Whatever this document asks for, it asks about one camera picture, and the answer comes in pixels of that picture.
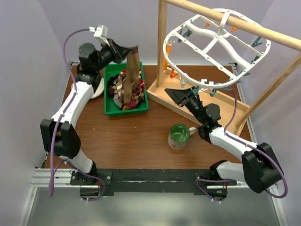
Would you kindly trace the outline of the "maroon sock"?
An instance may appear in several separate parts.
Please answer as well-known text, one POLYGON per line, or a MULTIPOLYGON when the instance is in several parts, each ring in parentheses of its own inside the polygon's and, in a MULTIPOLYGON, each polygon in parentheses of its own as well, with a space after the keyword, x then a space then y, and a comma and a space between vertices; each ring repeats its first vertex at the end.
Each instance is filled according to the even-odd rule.
POLYGON ((125 110, 132 110, 135 109, 137 106, 137 103, 135 100, 130 100, 129 103, 127 104, 122 104, 120 107, 120 110, 125 111, 125 110))

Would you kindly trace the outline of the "white divided plate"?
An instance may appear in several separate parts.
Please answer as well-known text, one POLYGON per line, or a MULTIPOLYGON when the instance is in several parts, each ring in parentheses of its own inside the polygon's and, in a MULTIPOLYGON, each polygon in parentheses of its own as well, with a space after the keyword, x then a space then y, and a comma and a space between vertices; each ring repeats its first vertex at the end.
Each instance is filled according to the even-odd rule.
MULTIPOLYGON (((83 84, 87 84, 87 83, 84 81, 78 81, 76 84, 77 84, 77 89, 79 89, 80 88, 79 85, 83 85, 83 84)), ((104 92, 104 79, 102 76, 100 76, 100 82, 97 86, 97 89, 93 93, 93 95, 90 97, 90 99, 98 98, 103 92, 104 92)))

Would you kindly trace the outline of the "red white patterned sock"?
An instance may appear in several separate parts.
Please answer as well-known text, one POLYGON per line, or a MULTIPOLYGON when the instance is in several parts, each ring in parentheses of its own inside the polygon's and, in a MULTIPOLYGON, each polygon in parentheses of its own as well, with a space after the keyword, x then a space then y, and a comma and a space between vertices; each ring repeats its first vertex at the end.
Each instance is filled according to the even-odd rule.
MULTIPOLYGON (((121 79, 122 83, 125 83, 126 82, 126 69, 123 69, 120 74, 118 75, 118 79, 121 79)), ((145 83, 144 83, 144 80, 142 79, 142 70, 140 69, 139 70, 139 81, 140 81, 140 84, 141 84, 141 87, 144 89, 145 88, 145 83)))

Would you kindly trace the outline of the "aluminium frame rail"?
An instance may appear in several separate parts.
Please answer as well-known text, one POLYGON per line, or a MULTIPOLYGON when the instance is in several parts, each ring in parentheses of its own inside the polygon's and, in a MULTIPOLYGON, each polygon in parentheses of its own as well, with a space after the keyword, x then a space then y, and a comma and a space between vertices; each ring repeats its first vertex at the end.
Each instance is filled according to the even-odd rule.
POLYGON ((54 195, 48 195, 50 169, 35 169, 19 220, 20 226, 106 226, 103 201, 87 202, 79 197, 79 186, 70 184, 69 169, 59 169, 54 195))

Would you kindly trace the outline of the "argyle brown sock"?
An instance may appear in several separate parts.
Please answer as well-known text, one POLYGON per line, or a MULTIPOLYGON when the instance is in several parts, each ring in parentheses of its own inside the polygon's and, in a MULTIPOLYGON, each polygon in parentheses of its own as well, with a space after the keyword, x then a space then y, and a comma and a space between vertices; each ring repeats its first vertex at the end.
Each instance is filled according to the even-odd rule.
POLYGON ((123 104, 129 103, 130 100, 135 100, 136 103, 139 104, 141 101, 144 100, 144 89, 141 87, 141 85, 138 85, 138 87, 134 91, 131 91, 130 99, 129 99, 128 102, 124 102, 124 97, 126 96, 124 85, 123 85, 123 89, 120 92, 117 92, 117 93, 112 88, 112 86, 110 86, 108 88, 108 93, 109 93, 110 96, 113 96, 113 97, 114 97, 115 94, 118 94, 120 96, 120 99, 121 99, 123 104))

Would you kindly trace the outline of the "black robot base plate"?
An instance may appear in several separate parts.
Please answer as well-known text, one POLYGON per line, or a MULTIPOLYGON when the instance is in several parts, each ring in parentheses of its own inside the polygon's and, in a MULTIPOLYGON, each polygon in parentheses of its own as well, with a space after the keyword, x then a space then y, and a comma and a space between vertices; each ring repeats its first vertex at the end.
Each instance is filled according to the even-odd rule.
POLYGON ((203 195, 213 183, 197 179, 218 180, 208 169, 97 169, 103 180, 104 195, 115 193, 193 193, 203 195))

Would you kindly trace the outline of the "wooden rack frame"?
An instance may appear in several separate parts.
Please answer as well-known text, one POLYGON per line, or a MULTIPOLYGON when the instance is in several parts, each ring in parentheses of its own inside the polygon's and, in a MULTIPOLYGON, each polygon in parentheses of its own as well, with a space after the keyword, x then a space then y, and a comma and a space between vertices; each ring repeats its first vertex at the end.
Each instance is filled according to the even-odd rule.
POLYGON ((207 61, 211 62, 230 78, 230 80, 226 83, 212 85, 211 89, 222 89, 224 87, 234 84, 241 77, 245 76, 260 60, 262 60, 267 55, 271 46, 271 42, 276 42, 280 45, 295 49, 297 51, 300 51, 301 49, 301 41, 299 39, 262 27, 250 18, 236 11, 223 8, 210 9, 187 0, 160 0, 158 2, 158 69, 162 69, 163 62, 160 58, 163 57, 167 61, 168 65, 170 65, 172 69, 176 70, 180 74, 184 82, 189 81, 190 83, 199 87, 202 86, 202 84, 199 81, 189 77, 169 59, 168 53, 166 52, 166 45, 167 41, 172 36, 176 36, 177 38, 181 39, 194 51, 199 53, 207 61), (194 12, 196 13, 196 15, 188 21, 184 22, 179 27, 173 29, 167 36, 165 36, 164 33, 166 31, 167 6, 169 4, 188 10, 190 12, 194 12), (233 36, 230 32, 225 30, 225 25, 236 27, 247 33, 257 35, 261 38, 265 38, 265 51, 259 52, 255 48, 252 48, 251 45, 246 44, 236 36, 233 36), (211 37, 212 41, 208 44, 207 47, 201 50, 197 48, 194 44, 189 42, 184 36, 179 34, 178 31, 184 27, 187 27, 192 32, 211 37), (257 56, 257 59, 252 63, 248 63, 247 61, 245 61, 226 40, 227 37, 233 38, 245 48, 254 52, 257 56), (216 43, 220 43, 223 46, 223 48, 228 52, 230 57, 244 68, 239 75, 235 76, 234 74, 230 73, 228 70, 225 69, 224 66, 222 66, 220 63, 218 63, 208 55, 208 51, 216 43))

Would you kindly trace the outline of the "green plastic bin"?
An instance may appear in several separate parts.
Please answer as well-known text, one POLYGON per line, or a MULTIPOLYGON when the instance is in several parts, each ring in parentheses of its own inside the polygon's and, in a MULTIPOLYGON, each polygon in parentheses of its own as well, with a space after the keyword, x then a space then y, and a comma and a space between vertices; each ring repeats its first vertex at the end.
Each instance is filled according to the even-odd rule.
MULTIPOLYGON (((126 69, 127 64, 109 64, 103 70, 104 73, 104 113, 108 116, 122 116, 129 114, 145 113, 148 108, 148 98, 146 93, 146 87, 144 88, 144 100, 137 104, 135 109, 122 111, 113 101, 113 96, 108 93, 108 88, 114 85, 114 81, 118 79, 118 75, 123 69, 126 69)), ((143 65, 140 64, 142 70, 142 79, 144 80, 143 65)))

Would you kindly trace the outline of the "wooden rack base tray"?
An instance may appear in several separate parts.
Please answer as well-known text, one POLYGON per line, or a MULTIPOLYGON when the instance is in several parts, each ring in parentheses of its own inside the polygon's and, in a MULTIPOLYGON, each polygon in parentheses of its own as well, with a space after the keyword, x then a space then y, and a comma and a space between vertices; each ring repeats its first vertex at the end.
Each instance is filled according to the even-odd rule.
MULTIPOLYGON (((168 96, 168 94, 165 92, 166 88, 188 89, 190 87, 192 87, 192 84, 190 82, 187 82, 185 86, 182 88, 178 77, 171 79, 168 75, 166 75, 159 86, 157 86, 157 80, 155 80, 147 89, 147 94, 149 98, 153 99, 159 104, 169 108, 170 110, 191 120, 192 122, 199 124, 197 119, 192 115, 192 113, 189 112, 189 110, 186 107, 178 107, 168 96)), ((237 136, 240 136, 246 121, 243 121, 243 123, 240 124, 239 126, 237 125, 237 123, 240 121, 244 113, 248 110, 249 105, 242 103, 240 101, 237 101, 237 104, 235 104, 234 98, 220 91, 217 91, 215 96, 211 97, 209 89, 201 92, 199 94, 199 97, 200 100, 203 102, 203 105, 208 105, 213 103, 213 104, 217 104, 220 107, 221 119, 219 120, 219 124, 221 124, 224 127, 229 123, 230 119, 232 118, 234 108, 236 107, 237 110, 236 110, 235 117, 231 122, 231 124, 228 126, 227 131, 237 136)))

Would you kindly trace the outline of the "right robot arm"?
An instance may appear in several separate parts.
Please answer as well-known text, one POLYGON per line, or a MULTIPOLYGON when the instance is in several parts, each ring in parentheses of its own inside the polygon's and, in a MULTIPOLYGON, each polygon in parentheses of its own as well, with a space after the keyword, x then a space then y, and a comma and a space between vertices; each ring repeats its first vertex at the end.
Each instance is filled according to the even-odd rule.
POLYGON ((249 142, 227 131, 219 123, 220 107, 213 103, 203 105, 195 87, 166 88, 165 92, 176 105, 185 106, 200 122, 198 134, 201 139, 223 148, 241 160, 241 163, 226 160, 215 163, 210 167, 207 182, 220 185, 229 180, 241 181, 258 194, 278 181, 285 182, 283 170, 272 147, 267 143, 249 142))

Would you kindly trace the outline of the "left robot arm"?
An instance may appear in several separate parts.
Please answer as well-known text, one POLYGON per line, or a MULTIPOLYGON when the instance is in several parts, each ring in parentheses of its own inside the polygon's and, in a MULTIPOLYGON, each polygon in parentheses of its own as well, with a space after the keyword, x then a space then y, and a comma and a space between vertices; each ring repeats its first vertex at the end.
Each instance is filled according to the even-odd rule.
POLYGON ((97 181, 95 163, 81 150, 81 140, 75 131, 78 118, 88 100, 100 86, 100 70, 109 63, 122 63, 132 52, 132 48, 117 45, 112 39, 97 50, 93 44, 84 43, 79 47, 80 68, 65 102, 50 120, 43 119, 40 124, 45 151, 53 153, 80 171, 81 180, 87 185, 97 181))

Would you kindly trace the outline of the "green enamel mug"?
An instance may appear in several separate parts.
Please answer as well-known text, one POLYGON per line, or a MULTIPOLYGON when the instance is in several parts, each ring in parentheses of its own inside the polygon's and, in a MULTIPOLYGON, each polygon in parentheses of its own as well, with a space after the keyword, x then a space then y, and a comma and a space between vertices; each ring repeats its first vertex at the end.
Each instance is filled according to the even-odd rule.
POLYGON ((196 127, 188 128, 183 124, 175 124, 169 130, 168 145, 175 150, 181 150, 187 145, 189 138, 196 131, 196 127))

